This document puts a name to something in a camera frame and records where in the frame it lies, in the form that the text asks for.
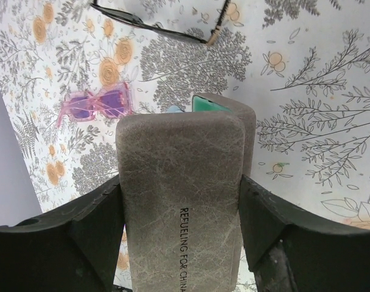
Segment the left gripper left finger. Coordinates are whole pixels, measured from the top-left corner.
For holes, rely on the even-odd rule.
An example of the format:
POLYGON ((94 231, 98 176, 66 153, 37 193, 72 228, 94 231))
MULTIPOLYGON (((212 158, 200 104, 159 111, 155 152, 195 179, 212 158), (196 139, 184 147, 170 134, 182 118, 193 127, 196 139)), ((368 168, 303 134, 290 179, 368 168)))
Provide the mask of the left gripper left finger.
POLYGON ((0 291, 122 291, 118 177, 16 226, 0 226, 0 291))

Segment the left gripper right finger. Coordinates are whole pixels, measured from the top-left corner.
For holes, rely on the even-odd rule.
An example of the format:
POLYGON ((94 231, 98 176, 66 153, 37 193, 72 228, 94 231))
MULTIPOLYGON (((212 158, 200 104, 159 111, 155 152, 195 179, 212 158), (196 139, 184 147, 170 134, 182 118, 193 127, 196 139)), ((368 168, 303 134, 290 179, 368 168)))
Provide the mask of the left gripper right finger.
POLYGON ((370 230, 315 215, 247 176, 239 215, 258 291, 370 291, 370 230))

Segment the brown glasses case green lining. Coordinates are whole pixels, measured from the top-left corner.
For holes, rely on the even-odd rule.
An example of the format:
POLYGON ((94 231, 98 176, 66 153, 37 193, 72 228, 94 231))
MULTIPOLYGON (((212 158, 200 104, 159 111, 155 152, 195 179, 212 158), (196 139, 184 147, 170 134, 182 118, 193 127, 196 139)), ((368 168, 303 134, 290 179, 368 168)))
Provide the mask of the brown glasses case green lining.
POLYGON ((242 252, 239 189, 256 113, 197 94, 186 113, 135 114, 116 127, 134 291, 232 291, 242 252))

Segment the light blue cleaning cloth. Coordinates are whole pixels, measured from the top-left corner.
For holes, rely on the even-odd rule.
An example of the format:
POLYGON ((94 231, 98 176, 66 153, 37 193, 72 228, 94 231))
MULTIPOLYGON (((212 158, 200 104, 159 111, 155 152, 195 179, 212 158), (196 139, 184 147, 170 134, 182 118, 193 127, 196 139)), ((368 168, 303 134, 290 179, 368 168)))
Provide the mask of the light blue cleaning cloth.
POLYGON ((167 113, 183 113, 184 110, 182 110, 180 107, 176 106, 176 105, 172 105, 170 106, 167 110, 166 110, 167 113))

